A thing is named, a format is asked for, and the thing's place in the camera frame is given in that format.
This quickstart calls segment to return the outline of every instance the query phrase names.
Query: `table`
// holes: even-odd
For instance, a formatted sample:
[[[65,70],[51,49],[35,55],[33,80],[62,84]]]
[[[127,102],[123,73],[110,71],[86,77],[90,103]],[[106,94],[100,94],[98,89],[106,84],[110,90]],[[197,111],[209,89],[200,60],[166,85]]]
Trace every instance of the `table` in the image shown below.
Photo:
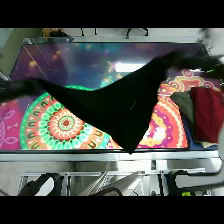
[[[175,49],[184,50],[189,55],[207,54],[202,45],[186,39],[183,41],[182,38],[181,41],[185,43],[174,43],[148,42],[145,37],[131,37],[129,40],[120,37],[79,37],[72,42],[66,38],[27,38],[10,78],[39,77],[72,88],[94,90],[121,79],[153,57]],[[133,155],[120,151],[120,146],[107,133],[75,117],[48,93],[2,104],[0,161],[217,157],[216,147],[208,151],[190,144],[178,107],[169,98],[173,92],[186,91],[192,86],[216,89],[219,88],[219,81],[205,80],[200,73],[189,70],[168,71],[167,80],[158,90],[159,102],[154,108],[149,130]],[[84,140],[77,143],[75,136],[79,131],[82,131]]]

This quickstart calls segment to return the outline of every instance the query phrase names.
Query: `white floor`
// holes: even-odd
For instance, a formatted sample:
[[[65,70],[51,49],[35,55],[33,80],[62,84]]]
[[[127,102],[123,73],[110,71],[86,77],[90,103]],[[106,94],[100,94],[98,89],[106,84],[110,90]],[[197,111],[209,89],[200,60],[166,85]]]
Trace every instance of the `white floor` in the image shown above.
[[[97,28],[97,35],[99,36],[126,36],[128,28]],[[149,37],[195,37],[197,39],[200,37],[199,28],[148,28]],[[71,36],[81,36],[80,28],[65,28],[65,33]],[[94,28],[83,28],[85,36],[94,36]],[[211,49],[212,54],[224,54],[224,28],[212,29],[213,32],[213,42]],[[130,36],[144,36],[145,31],[140,28],[133,28],[129,34]],[[164,162],[157,164],[159,167],[164,167]],[[97,171],[100,169],[107,170],[111,168],[110,164],[103,164],[102,166],[97,163],[65,163],[65,162],[55,162],[55,163],[12,163],[12,162],[2,162],[0,163],[0,188],[3,189],[10,195],[17,195],[20,174],[22,172],[66,172],[66,171]],[[121,162],[112,166],[113,170],[124,170],[130,168],[131,170],[136,169],[150,169],[151,161],[146,161],[144,163],[135,162]],[[203,168],[205,167],[208,171],[217,171],[220,167],[220,161],[211,160],[207,162],[205,160],[194,160],[191,161],[181,161],[178,164],[175,161],[169,161],[169,168]]]

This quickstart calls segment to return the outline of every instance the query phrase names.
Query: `floor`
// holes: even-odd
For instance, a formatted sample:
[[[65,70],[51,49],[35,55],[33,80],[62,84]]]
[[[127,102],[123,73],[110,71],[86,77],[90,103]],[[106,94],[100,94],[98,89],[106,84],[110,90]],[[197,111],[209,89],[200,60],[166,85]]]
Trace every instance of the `floor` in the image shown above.
[[[65,32],[71,36],[81,36],[80,28],[65,28]],[[94,28],[83,28],[84,35],[94,35]],[[149,28],[149,37],[173,37],[173,36],[187,36],[200,37],[198,28]],[[224,53],[224,28],[213,29],[213,41],[211,43],[212,54]],[[127,28],[97,28],[97,34],[101,36],[125,36]],[[130,36],[144,36],[145,31],[142,29],[133,29]],[[221,166],[219,159],[211,160],[170,160],[159,161],[156,164],[158,169],[166,168],[206,168],[209,172],[218,171]],[[139,171],[150,170],[152,168],[152,161],[143,162],[1,162],[0,163],[0,188],[9,195],[17,195],[20,183],[20,175],[22,172],[68,172],[68,171],[106,171],[106,170],[126,170]],[[217,190],[215,195],[224,195],[223,190]]]

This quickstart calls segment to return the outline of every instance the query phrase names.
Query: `dark red fabric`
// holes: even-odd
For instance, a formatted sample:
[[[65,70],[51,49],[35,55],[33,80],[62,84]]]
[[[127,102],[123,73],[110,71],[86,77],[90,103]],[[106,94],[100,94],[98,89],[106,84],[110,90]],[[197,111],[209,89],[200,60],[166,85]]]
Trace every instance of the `dark red fabric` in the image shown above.
[[[224,100],[221,92],[211,88],[191,88],[194,103],[195,140],[218,143],[224,121]]]

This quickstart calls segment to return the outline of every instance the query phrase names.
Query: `black cloth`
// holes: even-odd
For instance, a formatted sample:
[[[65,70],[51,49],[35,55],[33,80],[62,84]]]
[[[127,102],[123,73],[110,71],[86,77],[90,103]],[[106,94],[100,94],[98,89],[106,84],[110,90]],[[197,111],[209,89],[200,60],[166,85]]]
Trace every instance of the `black cloth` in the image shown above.
[[[70,89],[42,79],[2,81],[0,102],[45,90],[74,115],[108,133],[126,152],[132,153],[149,127],[166,70],[171,66],[212,69],[218,63],[212,57],[181,60],[181,56],[182,52],[171,52],[154,58],[139,70],[95,91]]]

